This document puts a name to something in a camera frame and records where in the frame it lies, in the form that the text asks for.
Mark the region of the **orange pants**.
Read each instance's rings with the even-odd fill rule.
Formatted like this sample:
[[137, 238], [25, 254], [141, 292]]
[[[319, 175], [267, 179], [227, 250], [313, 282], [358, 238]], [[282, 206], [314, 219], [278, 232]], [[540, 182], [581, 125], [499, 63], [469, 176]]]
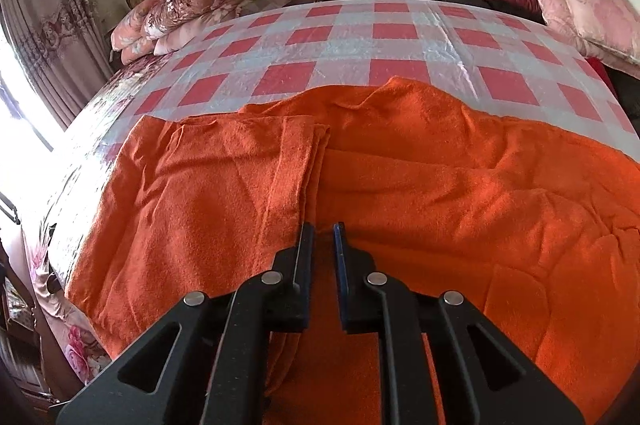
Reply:
[[231, 114], [145, 116], [66, 286], [112, 357], [317, 231], [311, 321], [271, 344], [268, 424], [375, 424], [378, 352], [338, 323], [331, 230], [413, 291], [461, 292], [597, 422], [639, 362], [639, 166], [393, 78]]

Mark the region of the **floral bedspread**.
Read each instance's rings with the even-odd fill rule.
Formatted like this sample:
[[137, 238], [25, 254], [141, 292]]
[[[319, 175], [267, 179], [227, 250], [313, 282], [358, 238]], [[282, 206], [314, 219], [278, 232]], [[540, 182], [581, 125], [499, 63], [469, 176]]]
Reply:
[[38, 167], [35, 201], [23, 213], [23, 242], [37, 322], [52, 339], [43, 353], [62, 353], [62, 364], [88, 384], [110, 363], [87, 317], [65, 296], [79, 249], [96, 216], [99, 198], [122, 141], [132, 126], [145, 86], [170, 57], [147, 55], [115, 73], [67, 128]]

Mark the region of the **floral folded quilt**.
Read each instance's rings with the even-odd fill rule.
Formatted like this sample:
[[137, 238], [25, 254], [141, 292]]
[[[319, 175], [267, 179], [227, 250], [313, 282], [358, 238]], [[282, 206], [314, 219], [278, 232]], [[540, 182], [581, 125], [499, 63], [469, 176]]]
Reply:
[[111, 48], [129, 64], [189, 44], [205, 29], [228, 20], [284, 7], [291, 0], [142, 0], [111, 33]]

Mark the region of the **lower pink pillow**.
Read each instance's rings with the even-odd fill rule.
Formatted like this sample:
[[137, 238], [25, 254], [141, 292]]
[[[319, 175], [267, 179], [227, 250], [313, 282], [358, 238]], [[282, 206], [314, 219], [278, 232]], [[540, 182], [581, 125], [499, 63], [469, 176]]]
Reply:
[[640, 78], [640, 70], [637, 63], [627, 62], [613, 55], [612, 52], [583, 40], [570, 23], [559, 19], [544, 19], [544, 22], [547, 23], [550, 30], [562, 37], [563, 41], [574, 46], [583, 57], [597, 58], [609, 68], [624, 72], [633, 78], [637, 78], [637, 80]]

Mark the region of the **pink floral curtain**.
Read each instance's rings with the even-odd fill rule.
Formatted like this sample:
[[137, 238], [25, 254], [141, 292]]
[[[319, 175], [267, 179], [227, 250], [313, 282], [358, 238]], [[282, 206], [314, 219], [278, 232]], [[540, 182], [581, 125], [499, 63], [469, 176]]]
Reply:
[[29, 86], [70, 126], [113, 74], [91, 0], [1, 0], [1, 19]]

